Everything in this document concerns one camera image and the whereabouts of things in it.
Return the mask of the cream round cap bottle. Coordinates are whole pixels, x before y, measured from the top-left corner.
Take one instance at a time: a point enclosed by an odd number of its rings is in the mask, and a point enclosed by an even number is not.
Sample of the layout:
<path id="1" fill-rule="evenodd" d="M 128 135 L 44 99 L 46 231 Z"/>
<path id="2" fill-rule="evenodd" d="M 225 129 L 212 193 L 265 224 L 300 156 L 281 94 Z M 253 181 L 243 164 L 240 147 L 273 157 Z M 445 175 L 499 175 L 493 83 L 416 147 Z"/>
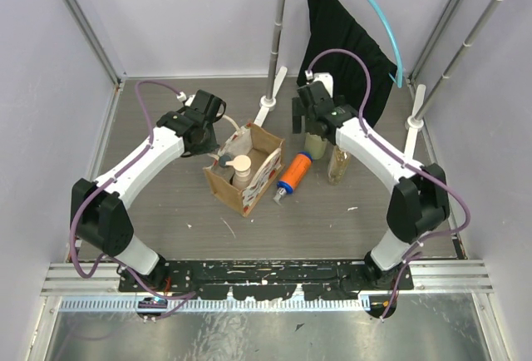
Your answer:
<path id="1" fill-rule="evenodd" d="M 320 160 L 327 149 L 328 141 L 321 136 L 305 134 L 304 151 L 307 152 L 313 161 Z"/>

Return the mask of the clear amber liquid bottle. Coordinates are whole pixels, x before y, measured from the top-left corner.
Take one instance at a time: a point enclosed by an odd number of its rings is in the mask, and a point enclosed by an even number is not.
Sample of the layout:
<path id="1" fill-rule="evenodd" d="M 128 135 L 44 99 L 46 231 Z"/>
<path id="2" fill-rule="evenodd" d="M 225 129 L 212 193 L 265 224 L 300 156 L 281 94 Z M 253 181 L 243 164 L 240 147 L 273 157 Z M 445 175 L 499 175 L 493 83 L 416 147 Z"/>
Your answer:
<path id="1" fill-rule="evenodd" d="M 333 147 L 328 163 L 328 182 L 331 185 L 337 185 L 341 182 L 351 157 L 352 155 L 349 152 L 342 150 L 338 146 Z"/>

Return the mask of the orange bottle blue cap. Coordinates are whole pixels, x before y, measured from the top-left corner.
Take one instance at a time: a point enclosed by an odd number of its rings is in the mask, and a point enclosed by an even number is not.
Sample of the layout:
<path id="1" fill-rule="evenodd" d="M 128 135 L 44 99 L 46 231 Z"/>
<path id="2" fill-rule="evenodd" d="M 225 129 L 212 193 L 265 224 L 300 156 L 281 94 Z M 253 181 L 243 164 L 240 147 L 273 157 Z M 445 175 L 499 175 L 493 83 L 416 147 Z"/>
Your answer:
<path id="1" fill-rule="evenodd" d="M 299 152 L 293 159 L 283 176 L 278 180 L 276 194 L 273 201 L 281 205 L 282 199 L 286 195 L 291 195 L 298 188 L 300 182 L 307 174 L 313 158 L 306 151 Z"/>

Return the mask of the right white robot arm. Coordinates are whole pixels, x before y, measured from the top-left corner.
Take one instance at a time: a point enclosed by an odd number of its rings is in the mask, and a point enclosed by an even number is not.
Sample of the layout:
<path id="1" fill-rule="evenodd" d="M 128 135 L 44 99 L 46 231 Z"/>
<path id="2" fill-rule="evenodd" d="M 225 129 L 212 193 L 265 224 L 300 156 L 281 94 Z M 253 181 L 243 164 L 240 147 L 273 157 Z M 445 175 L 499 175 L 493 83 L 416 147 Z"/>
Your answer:
<path id="1" fill-rule="evenodd" d="M 444 170 L 424 166 L 384 141 L 349 105 L 337 105 L 325 84 L 314 81 L 297 89 L 293 98 L 293 132 L 320 136 L 357 158 L 388 189 L 387 232 L 364 257 L 368 285 L 384 289 L 394 270 L 421 237 L 435 230 L 450 214 Z"/>

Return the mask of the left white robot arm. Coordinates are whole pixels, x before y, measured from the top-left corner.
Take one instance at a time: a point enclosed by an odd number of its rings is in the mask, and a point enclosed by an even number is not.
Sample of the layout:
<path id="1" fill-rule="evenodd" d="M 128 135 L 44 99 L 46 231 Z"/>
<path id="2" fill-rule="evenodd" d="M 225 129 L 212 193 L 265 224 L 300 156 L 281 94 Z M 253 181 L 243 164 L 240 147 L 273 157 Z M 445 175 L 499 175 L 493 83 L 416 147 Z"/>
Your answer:
<path id="1" fill-rule="evenodd" d="M 171 162 L 218 148 L 214 124 L 225 110 L 225 101 L 198 90 L 151 126 L 146 140 L 118 165 L 94 181 L 77 181 L 71 191 L 70 246 L 83 240 L 125 266 L 146 290 L 161 289 L 169 276 L 167 262 L 138 238 L 128 210 Z"/>

